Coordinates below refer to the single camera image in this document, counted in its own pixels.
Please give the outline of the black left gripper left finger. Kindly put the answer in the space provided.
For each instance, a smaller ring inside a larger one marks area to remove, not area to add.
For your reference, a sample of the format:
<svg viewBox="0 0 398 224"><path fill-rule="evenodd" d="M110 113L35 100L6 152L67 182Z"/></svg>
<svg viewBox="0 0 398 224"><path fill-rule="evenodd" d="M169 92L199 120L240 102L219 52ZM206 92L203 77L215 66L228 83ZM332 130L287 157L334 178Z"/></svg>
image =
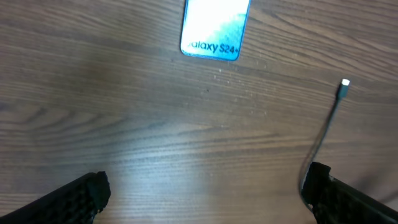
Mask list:
<svg viewBox="0 0 398 224"><path fill-rule="evenodd" d="M89 172L1 217L1 224L93 223L107 206L110 183L104 171Z"/></svg>

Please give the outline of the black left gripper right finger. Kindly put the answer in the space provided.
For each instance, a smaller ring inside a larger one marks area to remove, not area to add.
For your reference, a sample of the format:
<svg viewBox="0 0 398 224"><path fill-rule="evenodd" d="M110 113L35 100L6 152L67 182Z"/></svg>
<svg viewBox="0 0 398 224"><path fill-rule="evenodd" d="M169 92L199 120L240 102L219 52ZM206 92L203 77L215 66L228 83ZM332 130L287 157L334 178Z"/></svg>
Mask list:
<svg viewBox="0 0 398 224"><path fill-rule="evenodd" d="M331 168L312 162L302 198L317 223L397 224L397 212L330 175Z"/></svg>

